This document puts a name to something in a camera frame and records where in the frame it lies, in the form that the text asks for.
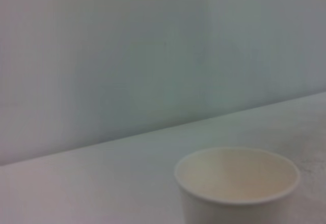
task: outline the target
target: white wall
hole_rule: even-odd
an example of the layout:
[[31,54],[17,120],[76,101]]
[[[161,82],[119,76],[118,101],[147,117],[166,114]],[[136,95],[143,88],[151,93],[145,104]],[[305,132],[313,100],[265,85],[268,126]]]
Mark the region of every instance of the white wall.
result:
[[0,0],[0,163],[322,91],[326,0]]

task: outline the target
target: paper cup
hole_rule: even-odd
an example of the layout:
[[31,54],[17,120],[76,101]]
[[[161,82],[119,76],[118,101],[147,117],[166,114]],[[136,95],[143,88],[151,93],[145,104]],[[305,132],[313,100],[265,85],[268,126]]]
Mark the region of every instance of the paper cup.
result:
[[213,148],[179,161],[186,224],[286,224],[300,173],[292,161],[249,148]]

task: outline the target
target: cup rim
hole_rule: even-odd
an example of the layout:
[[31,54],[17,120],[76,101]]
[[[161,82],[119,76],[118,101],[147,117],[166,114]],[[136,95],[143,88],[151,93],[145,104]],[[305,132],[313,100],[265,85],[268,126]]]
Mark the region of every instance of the cup rim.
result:
[[[291,165],[295,171],[296,174],[296,180],[295,182],[289,186],[288,188],[284,189],[283,191],[280,191],[276,194],[273,194],[271,196],[268,197],[263,197],[263,198],[258,198],[255,200],[239,200],[239,201],[230,201],[230,200],[223,200],[223,199],[219,199],[219,198],[211,198],[211,197],[207,197],[198,193],[195,193],[194,191],[192,191],[191,189],[187,188],[182,181],[180,180],[177,171],[179,169],[179,167],[181,166],[181,164],[183,162],[185,162],[186,160],[188,160],[190,157],[197,155],[197,154],[202,154],[208,151],[214,151],[214,150],[229,150],[229,149],[235,149],[235,150],[248,150],[248,151],[258,151],[258,152],[263,152],[263,153],[267,153],[273,157],[277,157],[280,158],[282,160],[284,160],[285,162],[287,162],[289,165]],[[280,154],[274,153],[274,152],[270,152],[268,150],[264,150],[264,149],[257,149],[257,148],[247,148],[247,147],[214,147],[214,148],[208,148],[208,149],[203,149],[203,150],[199,150],[196,151],[194,153],[188,154],[186,156],[184,156],[183,158],[181,158],[178,163],[175,165],[174,168],[174,178],[176,179],[179,187],[181,187],[182,190],[184,190],[186,193],[204,200],[204,201],[208,201],[211,203],[215,203],[215,204],[220,204],[220,205],[233,205],[233,206],[246,206],[246,205],[259,205],[259,204],[266,204],[266,203],[270,203],[279,199],[282,199],[288,195],[290,195],[299,185],[300,179],[301,179],[301,175],[300,175],[300,171],[298,169],[298,167],[294,164],[294,162]]]

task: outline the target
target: table surface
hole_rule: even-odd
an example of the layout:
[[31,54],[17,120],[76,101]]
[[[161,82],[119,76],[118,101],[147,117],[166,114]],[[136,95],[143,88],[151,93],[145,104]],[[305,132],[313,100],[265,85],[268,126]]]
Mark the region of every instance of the table surface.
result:
[[182,224],[175,163],[215,146],[271,150],[302,172],[289,224],[326,223],[326,93],[0,169],[5,224]]

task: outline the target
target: white table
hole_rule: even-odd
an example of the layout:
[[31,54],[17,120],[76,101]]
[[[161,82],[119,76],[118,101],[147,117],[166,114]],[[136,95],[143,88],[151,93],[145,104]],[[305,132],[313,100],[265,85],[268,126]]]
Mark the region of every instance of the white table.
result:
[[4,166],[0,222],[182,224],[175,163],[239,145],[301,169],[289,224],[326,223],[326,93]]

